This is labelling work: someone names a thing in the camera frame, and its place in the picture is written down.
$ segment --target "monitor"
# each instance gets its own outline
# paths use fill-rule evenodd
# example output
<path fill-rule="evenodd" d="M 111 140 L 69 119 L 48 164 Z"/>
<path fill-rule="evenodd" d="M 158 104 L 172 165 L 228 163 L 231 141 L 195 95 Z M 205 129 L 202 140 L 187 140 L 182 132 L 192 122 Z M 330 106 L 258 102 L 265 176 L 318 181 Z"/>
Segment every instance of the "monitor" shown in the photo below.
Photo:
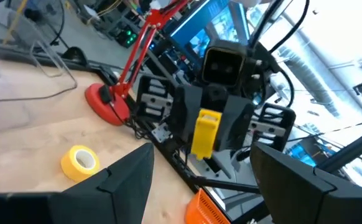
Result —
<path fill-rule="evenodd" d="M 210 41 L 229 40 L 248 43 L 246 9 L 230 0 L 207 0 L 201 3 L 175 28 L 170 36 L 189 60 L 200 64 Z"/>

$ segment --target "screw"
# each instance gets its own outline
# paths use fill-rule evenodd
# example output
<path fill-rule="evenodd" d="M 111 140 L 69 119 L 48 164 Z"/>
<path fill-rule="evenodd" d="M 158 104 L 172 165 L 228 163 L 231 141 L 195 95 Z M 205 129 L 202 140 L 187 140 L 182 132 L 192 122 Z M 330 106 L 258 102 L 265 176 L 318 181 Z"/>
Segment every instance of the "screw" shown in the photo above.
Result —
<path fill-rule="evenodd" d="M 259 78 L 260 78 L 260 74 L 253 74 L 253 75 L 251 75 L 251 77 L 252 77 L 253 79 L 259 79 Z"/>

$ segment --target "table surface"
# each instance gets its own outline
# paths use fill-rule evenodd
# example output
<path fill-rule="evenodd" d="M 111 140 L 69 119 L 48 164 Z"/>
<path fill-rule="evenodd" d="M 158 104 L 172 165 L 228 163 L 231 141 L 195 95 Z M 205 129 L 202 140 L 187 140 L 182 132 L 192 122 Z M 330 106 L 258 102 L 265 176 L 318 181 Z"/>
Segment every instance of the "table surface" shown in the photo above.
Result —
<path fill-rule="evenodd" d="M 44 68 L 55 75 L 57 69 Z M 84 91 L 97 75 L 71 71 L 78 87 L 46 100 L 0 102 L 0 192 L 62 191 L 75 183 L 60 167 L 76 144 L 94 150 L 101 168 L 145 143 L 127 127 L 104 122 Z M 49 78 L 31 65 L 0 61 L 0 98 L 46 96 L 72 86 L 67 74 Z M 151 191 L 142 223 L 184 223 L 192 191 L 155 149 Z"/>

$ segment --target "black bracket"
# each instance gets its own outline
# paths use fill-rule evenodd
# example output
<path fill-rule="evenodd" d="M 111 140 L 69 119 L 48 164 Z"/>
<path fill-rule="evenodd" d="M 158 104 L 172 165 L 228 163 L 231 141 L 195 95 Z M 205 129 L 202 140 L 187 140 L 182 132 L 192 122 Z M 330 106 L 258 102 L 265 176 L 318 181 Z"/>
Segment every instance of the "black bracket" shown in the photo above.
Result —
<path fill-rule="evenodd" d="M 295 121 L 294 111 L 290 108 L 266 103 L 262 107 L 258 121 L 260 123 L 271 124 L 283 128 L 285 133 L 280 136 L 272 133 L 272 130 L 269 130 L 268 132 L 255 130 L 253 133 L 253 142 L 261 142 L 282 152 L 293 128 Z"/>
<path fill-rule="evenodd" d="M 143 75 L 139 80 L 136 116 L 153 123 L 161 122 L 172 106 L 171 86 L 166 78 Z"/>

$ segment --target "tape roll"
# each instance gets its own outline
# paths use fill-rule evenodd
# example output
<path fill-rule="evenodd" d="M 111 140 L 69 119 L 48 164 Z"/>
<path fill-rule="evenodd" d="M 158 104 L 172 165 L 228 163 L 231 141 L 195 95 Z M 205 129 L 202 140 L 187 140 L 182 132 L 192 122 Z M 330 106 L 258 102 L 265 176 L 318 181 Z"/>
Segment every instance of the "tape roll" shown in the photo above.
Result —
<path fill-rule="evenodd" d="M 100 169 L 98 156 L 88 147 L 73 146 L 61 159 L 63 173 L 70 179 L 81 182 Z"/>

